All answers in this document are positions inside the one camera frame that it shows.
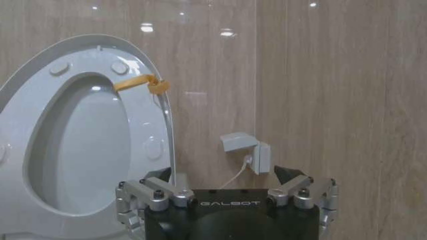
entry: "white toilet lid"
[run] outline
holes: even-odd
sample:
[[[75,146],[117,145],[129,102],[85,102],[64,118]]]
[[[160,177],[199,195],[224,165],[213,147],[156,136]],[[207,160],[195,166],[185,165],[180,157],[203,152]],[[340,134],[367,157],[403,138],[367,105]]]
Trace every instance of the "white toilet lid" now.
[[[119,93],[112,88],[143,74],[160,79],[129,42],[84,35],[45,49],[7,81],[0,235],[93,239],[124,231],[116,220],[119,181],[175,170],[167,95],[152,95],[147,84]]]

